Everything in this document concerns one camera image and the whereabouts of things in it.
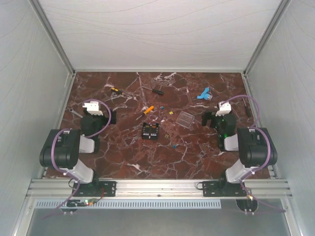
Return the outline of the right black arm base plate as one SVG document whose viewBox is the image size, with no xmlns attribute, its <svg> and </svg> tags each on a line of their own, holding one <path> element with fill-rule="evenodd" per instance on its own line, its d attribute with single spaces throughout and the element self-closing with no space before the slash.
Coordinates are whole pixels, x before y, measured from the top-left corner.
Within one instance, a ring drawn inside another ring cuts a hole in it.
<svg viewBox="0 0 315 236">
<path fill-rule="evenodd" d="M 245 197 L 246 191 L 239 183 L 220 183 L 218 181 L 202 182 L 202 191 L 204 197 Z"/>
</svg>

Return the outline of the silver wrench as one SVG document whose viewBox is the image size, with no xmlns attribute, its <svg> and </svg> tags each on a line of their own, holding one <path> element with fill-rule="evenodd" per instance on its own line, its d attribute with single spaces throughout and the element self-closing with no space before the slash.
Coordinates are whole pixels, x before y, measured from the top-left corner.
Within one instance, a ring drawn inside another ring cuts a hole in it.
<svg viewBox="0 0 315 236">
<path fill-rule="evenodd" d="M 74 111 L 73 109 L 69 109 L 69 111 L 71 113 L 73 113 L 74 115 L 78 116 L 79 118 L 82 118 L 83 116 L 81 114 L 79 114 L 78 112 Z"/>
</svg>

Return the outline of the yellow black screwdriver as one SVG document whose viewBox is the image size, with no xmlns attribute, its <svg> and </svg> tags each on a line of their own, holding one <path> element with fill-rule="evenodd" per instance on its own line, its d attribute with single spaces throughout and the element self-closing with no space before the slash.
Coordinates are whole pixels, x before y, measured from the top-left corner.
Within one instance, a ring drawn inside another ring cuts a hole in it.
<svg viewBox="0 0 315 236">
<path fill-rule="evenodd" d="M 127 93 L 123 92 L 121 89 L 118 88 L 110 88 L 111 97 L 119 97 L 119 96 L 128 96 Z"/>
</svg>

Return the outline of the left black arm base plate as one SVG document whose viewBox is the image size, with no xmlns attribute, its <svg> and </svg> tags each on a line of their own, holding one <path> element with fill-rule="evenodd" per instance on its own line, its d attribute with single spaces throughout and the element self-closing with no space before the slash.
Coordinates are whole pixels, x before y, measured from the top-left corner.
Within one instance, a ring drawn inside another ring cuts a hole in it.
<svg viewBox="0 0 315 236">
<path fill-rule="evenodd" d="M 97 184 L 84 183 L 80 184 L 79 189 L 73 195 L 74 197 L 115 197 L 116 181 L 100 181 Z"/>
</svg>

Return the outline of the aluminium rail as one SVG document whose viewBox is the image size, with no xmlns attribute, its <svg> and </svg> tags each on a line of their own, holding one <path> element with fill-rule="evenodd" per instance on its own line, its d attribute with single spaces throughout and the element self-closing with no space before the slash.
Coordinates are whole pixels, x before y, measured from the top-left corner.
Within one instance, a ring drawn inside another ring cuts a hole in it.
<svg viewBox="0 0 315 236">
<path fill-rule="evenodd" d="M 116 197 L 135 198 L 202 198 L 201 179 L 117 179 Z M 285 179 L 247 179 L 245 187 L 257 198 L 292 197 Z M 39 198 L 65 198 L 71 194 L 66 178 L 33 179 L 26 196 Z"/>
</svg>

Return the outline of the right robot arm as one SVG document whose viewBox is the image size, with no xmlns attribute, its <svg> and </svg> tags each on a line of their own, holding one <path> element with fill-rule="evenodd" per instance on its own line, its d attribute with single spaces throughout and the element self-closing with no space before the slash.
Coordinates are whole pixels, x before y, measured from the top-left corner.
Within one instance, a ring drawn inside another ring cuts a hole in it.
<svg viewBox="0 0 315 236">
<path fill-rule="evenodd" d="M 249 175 L 276 164 L 278 153 L 266 128 L 237 128 L 232 113 L 219 116 L 216 112 L 205 112 L 202 126 L 208 121 L 218 133 L 219 149 L 238 152 L 239 159 L 222 173 L 217 183 L 204 185 L 204 188 L 218 190 L 227 196 L 234 190 L 239 192 L 240 183 Z"/>
</svg>

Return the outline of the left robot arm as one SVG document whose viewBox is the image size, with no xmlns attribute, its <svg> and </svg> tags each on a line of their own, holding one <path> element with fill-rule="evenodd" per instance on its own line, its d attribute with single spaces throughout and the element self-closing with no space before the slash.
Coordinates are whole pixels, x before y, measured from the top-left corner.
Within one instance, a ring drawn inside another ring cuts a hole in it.
<svg viewBox="0 0 315 236">
<path fill-rule="evenodd" d="M 116 124 L 116 112 L 111 110 L 111 117 L 105 115 L 91 115 L 84 111 L 81 117 L 80 129 L 58 130 L 52 129 L 39 155 L 42 167 L 51 168 L 80 181 L 80 186 L 91 196 L 101 190 L 101 183 L 96 172 L 87 167 L 79 154 L 97 153 L 100 140 L 97 132 L 107 124 Z"/>
</svg>

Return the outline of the clear plastic fuse box cover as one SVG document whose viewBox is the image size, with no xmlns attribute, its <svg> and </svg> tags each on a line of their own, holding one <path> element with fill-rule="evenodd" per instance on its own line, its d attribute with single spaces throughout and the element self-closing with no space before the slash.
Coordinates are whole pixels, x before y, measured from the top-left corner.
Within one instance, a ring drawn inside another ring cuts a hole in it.
<svg viewBox="0 0 315 236">
<path fill-rule="evenodd" d="M 187 112 L 181 111 L 175 122 L 184 128 L 190 128 L 191 124 L 194 121 L 194 118 L 195 116 Z"/>
</svg>

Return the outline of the orange handled screwdriver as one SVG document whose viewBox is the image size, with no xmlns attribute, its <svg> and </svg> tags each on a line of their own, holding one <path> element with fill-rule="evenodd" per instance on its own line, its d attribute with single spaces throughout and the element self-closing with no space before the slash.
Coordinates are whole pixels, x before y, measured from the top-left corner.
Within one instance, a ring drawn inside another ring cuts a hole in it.
<svg viewBox="0 0 315 236">
<path fill-rule="evenodd" d="M 147 113 L 151 112 L 154 109 L 154 106 L 150 106 L 146 109 L 136 120 L 140 119 L 141 117 L 145 116 Z"/>
</svg>

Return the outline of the thin black screwdriver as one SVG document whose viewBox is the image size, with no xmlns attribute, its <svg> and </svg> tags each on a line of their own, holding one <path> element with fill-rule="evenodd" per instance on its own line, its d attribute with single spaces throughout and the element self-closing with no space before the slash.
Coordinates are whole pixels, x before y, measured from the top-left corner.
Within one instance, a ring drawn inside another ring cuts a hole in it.
<svg viewBox="0 0 315 236">
<path fill-rule="evenodd" d="M 243 103 L 244 103 L 244 107 L 245 107 L 246 115 L 247 115 L 247 117 L 249 117 L 249 118 L 250 118 L 250 117 L 252 116 L 252 114 L 251 114 L 251 110 L 250 110 L 249 106 L 247 105 L 247 103 L 246 103 L 245 99 L 244 99 L 244 98 L 242 98 L 242 100 L 243 100 Z"/>
</svg>

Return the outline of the blue plastic connector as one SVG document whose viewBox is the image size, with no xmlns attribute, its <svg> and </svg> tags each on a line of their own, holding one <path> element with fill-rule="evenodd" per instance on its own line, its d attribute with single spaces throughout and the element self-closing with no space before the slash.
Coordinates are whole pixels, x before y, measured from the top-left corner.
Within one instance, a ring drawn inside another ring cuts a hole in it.
<svg viewBox="0 0 315 236">
<path fill-rule="evenodd" d="M 204 99 L 204 100 L 211 100 L 212 99 L 212 95 L 210 94 L 210 88 L 209 87 L 206 87 L 205 89 L 204 89 L 204 91 L 200 94 L 200 95 L 198 95 L 196 98 L 197 99 Z"/>
</svg>

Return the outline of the black fuse box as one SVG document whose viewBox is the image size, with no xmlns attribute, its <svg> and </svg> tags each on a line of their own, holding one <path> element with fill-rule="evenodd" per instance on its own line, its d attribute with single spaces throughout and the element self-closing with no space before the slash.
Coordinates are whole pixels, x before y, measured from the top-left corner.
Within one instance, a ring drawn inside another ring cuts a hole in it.
<svg viewBox="0 0 315 236">
<path fill-rule="evenodd" d="M 142 126 L 141 138 L 143 140 L 153 140 L 156 141 L 158 139 L 159 133 L 159 124 L 149 124 L 144 122 Z"/>
</svg>

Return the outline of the black handled screwdriver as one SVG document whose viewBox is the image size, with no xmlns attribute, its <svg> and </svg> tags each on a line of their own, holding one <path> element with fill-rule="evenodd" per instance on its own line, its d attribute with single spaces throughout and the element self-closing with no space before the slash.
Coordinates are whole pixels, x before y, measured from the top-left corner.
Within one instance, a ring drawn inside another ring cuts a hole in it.
<svg viewBox="0 0 315 236">
<path fill-rule="evenodd" d="M 143 87 L 144 89 L 148 89 L 148 90 L 150 90 L 150 91 L 152 91 L 152 92 L 154 92 L 154 93 L 157 93 L 157 94 L 159 94 L 159 95 L 164 95 L 164 92 L 163 91 L 161 91 L 161 90 L 157 90 L 157 89 L 154 89 L 154 88 L 148 88 L 148 87 Z"/>
</svg>

